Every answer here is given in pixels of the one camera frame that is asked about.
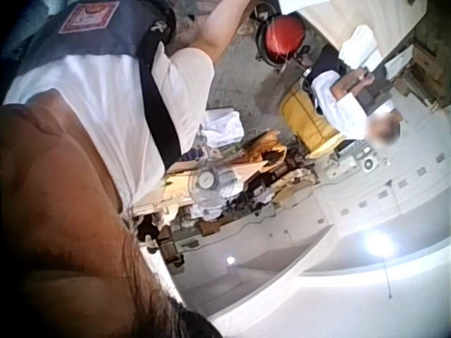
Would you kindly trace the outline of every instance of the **ceiling light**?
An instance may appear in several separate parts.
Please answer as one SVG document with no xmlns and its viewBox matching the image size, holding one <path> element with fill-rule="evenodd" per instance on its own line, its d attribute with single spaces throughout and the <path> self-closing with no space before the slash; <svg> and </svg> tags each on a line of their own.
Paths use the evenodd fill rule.
<svg viewBox="0 0 451 338">
<path fill-rule="evenodd" d="M 366 247 L 375 256 L 389 257 L 393 254 L 394 247 L 390 238 L 384 234 L 373 233 L 366 238 Z"/>
</svg>

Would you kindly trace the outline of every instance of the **logo patch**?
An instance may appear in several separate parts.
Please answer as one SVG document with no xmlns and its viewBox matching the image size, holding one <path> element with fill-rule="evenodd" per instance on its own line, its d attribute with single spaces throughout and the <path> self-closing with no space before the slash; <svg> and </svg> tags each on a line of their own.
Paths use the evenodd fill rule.
<svg viewBox="0 0 451 338">
<path fill-rule="evenodd" d="M 59 34 L 101 30 L 108 26 L 119 1 L 97 4 L 78 4 L 68 16 Z"/>
<path fill-rule="evenodd" d="M 152 32 L 158 30 L 160 33 L 164 33 L 164 30 L 167 28 L 167 24 L 163 21 L 156 21 L 152 28 L 150 29 Z"/>
</svg>

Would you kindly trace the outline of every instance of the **red object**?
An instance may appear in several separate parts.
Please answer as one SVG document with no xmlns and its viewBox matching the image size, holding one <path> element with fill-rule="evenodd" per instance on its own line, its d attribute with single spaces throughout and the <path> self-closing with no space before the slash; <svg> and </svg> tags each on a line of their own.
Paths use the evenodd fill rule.
<svg viewBox="0 0 451 338">
<path fill-rule="evenodd" d="M 289 59 L 301 47 L 305 37 L 304 23 L 295 15 L 281 15 L 268 25 L 266 50 L 274 59 Z"/>
</svg>

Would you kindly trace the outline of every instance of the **yellow container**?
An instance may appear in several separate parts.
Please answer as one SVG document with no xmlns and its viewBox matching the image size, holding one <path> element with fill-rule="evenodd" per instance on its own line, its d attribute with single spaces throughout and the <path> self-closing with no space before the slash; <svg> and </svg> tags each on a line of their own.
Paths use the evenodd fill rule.
<svg viewBox="0 0 451 338">
<path fill-rule="evenodd" d="M 316 113 L 309 96 L 299 88 L 298 82 L 282 100 L 279 111 L 310 151 L 308 158 L 318 158 L 345 140 L 324 117 Z"/>
</svg>

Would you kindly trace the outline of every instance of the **shoulder strap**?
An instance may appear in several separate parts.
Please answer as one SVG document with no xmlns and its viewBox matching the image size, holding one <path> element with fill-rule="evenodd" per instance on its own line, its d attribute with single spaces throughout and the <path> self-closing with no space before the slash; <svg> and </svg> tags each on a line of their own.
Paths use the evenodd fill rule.
<svg viewBox="0 0 451 338">
<path fill-rule="evenodd" d="M 166 24 L 163 21 L 156 21 L 147 30 L 138 46 L 137 57 L 140 65 L 144 115 L 164 168 L 168 170 L 182 154 L 174 123 L 152 76 L 156 49 L 165 28 Z"/>
</svg>

